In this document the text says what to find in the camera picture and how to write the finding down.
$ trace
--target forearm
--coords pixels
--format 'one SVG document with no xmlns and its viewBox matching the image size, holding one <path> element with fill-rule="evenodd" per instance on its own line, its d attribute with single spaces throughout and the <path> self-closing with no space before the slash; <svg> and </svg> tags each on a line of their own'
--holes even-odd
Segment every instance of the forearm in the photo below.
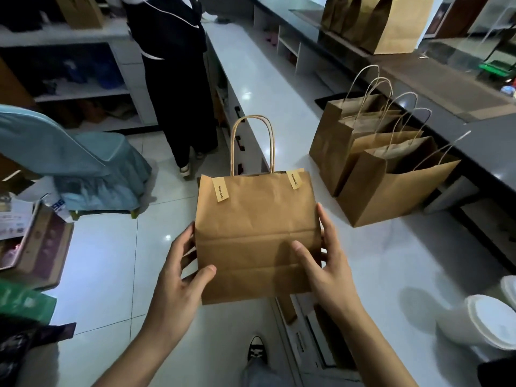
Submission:
<svg viewBox="0 0 516 387">
<path fill-rule="evenodd" d="M 366 387 L 417 387 L 364 308 L 338 322 Z"/>
<path fill-rule="evenodd" d="M 167 355 L 140 333 L 93 387 L 146 387 Z"/>
</svg>

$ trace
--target black converse sneaker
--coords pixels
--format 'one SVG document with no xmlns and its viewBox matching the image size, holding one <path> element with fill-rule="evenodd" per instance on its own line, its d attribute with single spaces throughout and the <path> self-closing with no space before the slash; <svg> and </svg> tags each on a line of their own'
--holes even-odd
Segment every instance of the black converse sneaker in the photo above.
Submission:
<svg viewBox="0 0 516 387">
<path fill-rule="evenodd" d="M 267 351 L 265 350 L 263 341 L 258 336 L 253 338 L 251 345 L 249 345 L 247 361 L 250 361 L 251 359 L 261 359 L 265 364 L 267 364 Z"/>
</svg>

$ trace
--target white lid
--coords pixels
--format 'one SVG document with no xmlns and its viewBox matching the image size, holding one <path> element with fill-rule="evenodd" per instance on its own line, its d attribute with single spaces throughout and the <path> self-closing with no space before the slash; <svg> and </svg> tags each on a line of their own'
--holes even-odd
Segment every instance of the white lid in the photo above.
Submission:
<svg viewBox="0 0 516 387">
<path fill-rule="evenodd" d="M 516 309 L 516 275 L 506 275 L 500 281 L 501 291 L 507 298 L 507 302 Z"/>
<path fill-rule="evenodd" d="M 470 317 L 487 342 L 503 350 L 516 349 L 516 312 L 504 302 L 485 295 L 468 299 Z"/>
</svg>

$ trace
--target chair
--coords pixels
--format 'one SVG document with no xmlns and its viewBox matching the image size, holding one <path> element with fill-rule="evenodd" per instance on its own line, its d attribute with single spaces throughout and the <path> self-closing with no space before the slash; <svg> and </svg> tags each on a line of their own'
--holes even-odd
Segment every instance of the chair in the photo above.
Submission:
<svg viewBox="0 0 516 387">
<path fill-rule="evenodd" d="M 0 105 L 0 153 L 39 175 L 51 175 L 75 211 L 129 210 L 138 216 L 151 166 L 119 133 L 70 136 L 35 111 Z"/>
</svg>

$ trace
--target shoe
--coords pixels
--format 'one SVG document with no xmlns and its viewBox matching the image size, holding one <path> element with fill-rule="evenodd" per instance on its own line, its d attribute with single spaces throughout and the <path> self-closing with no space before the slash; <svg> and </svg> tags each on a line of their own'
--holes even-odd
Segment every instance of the shoe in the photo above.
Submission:
<svg viewBox="0 0 516 387">
<path fill-rule="evenodd" d="M 261 359 L 265 364 L 267 364 L 267 351 L 265 350 L 263 341 L 258 336 L 253 338 L 251 345 L 249 345 L 247 361 L 250 361 L 251 359 Z"/>
<path fill-rule="evenodd" d="M 179 174 L 181 174 L 181 176 L 183 178 L 189 176 L 190 175 L 190 164 L 187 164 L 184 167 L 179 168 Z"/>
</svg>

